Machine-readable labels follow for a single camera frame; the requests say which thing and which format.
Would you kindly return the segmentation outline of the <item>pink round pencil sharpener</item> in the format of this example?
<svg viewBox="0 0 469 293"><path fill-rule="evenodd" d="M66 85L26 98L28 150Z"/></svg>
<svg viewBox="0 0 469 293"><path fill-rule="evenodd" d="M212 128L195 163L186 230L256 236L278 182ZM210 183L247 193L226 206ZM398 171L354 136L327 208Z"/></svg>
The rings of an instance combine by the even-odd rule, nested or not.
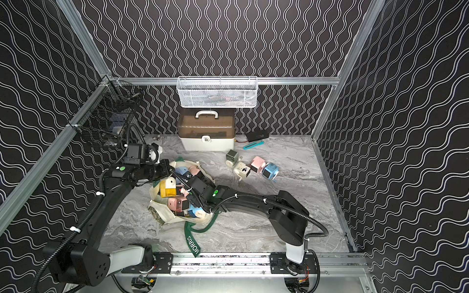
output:
<svg viewBox="0 0 469 293"><path fill-rule="evenodd" d="M167 207L176 215L185 217L189 209L189 201L184 196L170 197Z"/></svg>

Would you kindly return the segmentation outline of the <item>cream tote bag green handles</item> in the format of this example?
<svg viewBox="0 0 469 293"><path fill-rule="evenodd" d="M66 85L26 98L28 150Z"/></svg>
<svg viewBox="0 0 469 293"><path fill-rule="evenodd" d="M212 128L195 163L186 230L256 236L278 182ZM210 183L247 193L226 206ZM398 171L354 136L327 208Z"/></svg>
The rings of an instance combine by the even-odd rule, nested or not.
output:
<svg viewBox="0 0 469 293"><path fill-rule="evenodd" d="M195 240L195 233L207 232L217 220L218 214L210 214L189 202L189 193L175 176L155 181L150 188L149 211L161 224L184 222L184 236L193 257L198 257L202 248Z"/></svg>

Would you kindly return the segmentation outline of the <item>cream white pencil sharpener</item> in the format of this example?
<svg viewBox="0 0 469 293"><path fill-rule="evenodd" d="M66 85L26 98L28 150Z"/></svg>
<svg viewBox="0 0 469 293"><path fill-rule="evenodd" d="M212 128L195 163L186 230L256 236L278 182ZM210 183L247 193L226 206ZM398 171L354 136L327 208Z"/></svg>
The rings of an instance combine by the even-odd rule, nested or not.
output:
<svg viewBox="0 0 469 293"><path fill-rule="evenodd" d="M251 168L242 161L238 161L233 168L233 173L239 178L239 181L246 179L251 172Z"/></svg>

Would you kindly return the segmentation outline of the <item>green pencil sharpener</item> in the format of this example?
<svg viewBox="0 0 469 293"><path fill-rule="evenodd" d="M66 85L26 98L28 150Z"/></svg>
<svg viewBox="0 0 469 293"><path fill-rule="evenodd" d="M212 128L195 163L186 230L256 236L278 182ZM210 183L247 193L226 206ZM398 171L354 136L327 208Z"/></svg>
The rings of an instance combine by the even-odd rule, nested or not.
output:
<svg viewBox="0 0 469 293"><path fill-rule="evenodd" d="M239 153L234 150L229 150L225 155L225 163L229 167L234 167L239 162Z"/></svg>

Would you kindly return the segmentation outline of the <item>blue square pencil sharpener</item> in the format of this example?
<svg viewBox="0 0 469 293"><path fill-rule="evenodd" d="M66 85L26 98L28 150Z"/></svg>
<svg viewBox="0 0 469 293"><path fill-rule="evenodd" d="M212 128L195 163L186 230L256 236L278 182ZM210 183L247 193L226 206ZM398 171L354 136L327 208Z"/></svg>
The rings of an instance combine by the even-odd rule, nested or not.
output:
<svg viewBox="0 0 469 293"><path fill-rule="evenodd" d="M265 165L261 174L268 180L275 181L279 170L280 169L276 164L269 162Z"/></svg>

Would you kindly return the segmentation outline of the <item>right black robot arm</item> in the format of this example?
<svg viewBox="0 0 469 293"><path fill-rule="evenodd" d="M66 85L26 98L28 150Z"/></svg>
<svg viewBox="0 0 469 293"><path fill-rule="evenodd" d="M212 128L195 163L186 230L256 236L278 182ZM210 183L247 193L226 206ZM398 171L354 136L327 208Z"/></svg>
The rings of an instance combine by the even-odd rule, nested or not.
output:
<svg viewBox="0 0 469 293"><path fill-rule="evenodd" d="M307 239L329 235L328 229L285 190L276 195L257 195L224 185L216 186L201 175L179 175L178 179L188 192L189 202L209 214L244 212L265 217L285 243L289 262L298 265L304 262Z"/></svg>

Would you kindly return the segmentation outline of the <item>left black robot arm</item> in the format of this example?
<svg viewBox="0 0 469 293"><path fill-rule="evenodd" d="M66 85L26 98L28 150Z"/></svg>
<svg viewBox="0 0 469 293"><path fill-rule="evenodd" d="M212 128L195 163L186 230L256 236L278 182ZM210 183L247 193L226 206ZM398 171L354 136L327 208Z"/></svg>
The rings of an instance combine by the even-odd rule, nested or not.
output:
<svg viewBox="0 0 469 293"><path fill-rule="evenodd" d="M151 271L155 260L148 245L133 245L123 252L103 253L99 246L112 217L140 180L154 182L173 171L168 159L152 165L117 164L99 177L99 189L86 212L61 241L43 248L45 261L32 280L31 292L39 290L45 272L58 283L76 284L78 289L97 286L108 275L132 266Z"/></svg>

